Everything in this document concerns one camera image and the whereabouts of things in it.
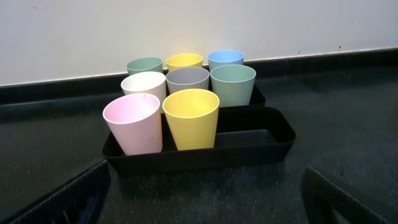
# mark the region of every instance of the white cup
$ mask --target white cup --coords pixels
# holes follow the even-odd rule
[[[166,76],[160,72],[141,72],[131,75],[122,81],[121,87],[125,95],[149,93],[158,97],[160,104],[166,99]]]

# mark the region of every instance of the black tray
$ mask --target black tray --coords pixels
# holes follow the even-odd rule
[[[169,89],[166,88],[166,95],[169,96]],[[211,82],[209,82],[209,90],[213,91],[211,87]],[[226,106],[220,108],[220,110],[227,110],[227,109],[241,109],[241,108],[253,108],[253,107],[264,107],[266,105],[266,97],[261,93],[260,89],[254,85],[253,91],[251,92],[251,98],[249,105],[246,106]]]
[[[125,156],[111,133],[103,155],[121,175],[206,167],[269,164],[283,161],[292,147],[295,132],[274,108],[220,110],[215,147],[177,151],[162,114],[163,150]]]

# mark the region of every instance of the table surface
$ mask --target table surface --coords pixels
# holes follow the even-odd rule
[[[398,68],[256,85],[297,133],[284,162],[128,179],[111,168],[98,223],[308,223],[299,189],[306,166],[398,207]],[[121,95],[0,107],[0,203],[101,158],[109,134],[102,110]]]

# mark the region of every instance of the wall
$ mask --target wall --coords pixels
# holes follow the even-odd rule
[[[2,0],[0,86],[124,73],[130,60],[182,52],[397,47],[397,11],[397,0]]]

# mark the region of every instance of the pastel cup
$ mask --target pastel cup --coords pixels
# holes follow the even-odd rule
[[[238,50],[219,50],[209,54],[209,70],[222,65],[243,65],[244,54]]]
[[[103,117],[125,155],[162,150],[160,101],[156,96],[147,93],[122,96],[105,107]]]
[[[220,107],[250,103],[256,71],[245,65],[222,65],[210,72],[213,92],[220,98]]]
[[[179,68],[166,75],[170,94],[191,88],[208,90],[209,79],[209,71],[198,67]]]
[[[200,67],[203,66],[203,57],[198,54],[178,54],[169,57],[166,60],[169,72],[183,67]]]
[[[163,73],[162,59],[156,57],[146,57],[133,60],[126,65],[129,75],[140,72],[160,72]]]
[[[214,147],[220,101],[211,91],[188,89],[163,102],[167,123],[178,150]]]
[[[149,93],[159,98],[162,104],[166,99],[166,76],[160,72],[141,72],[125,78],[121,87],[125,95]]]

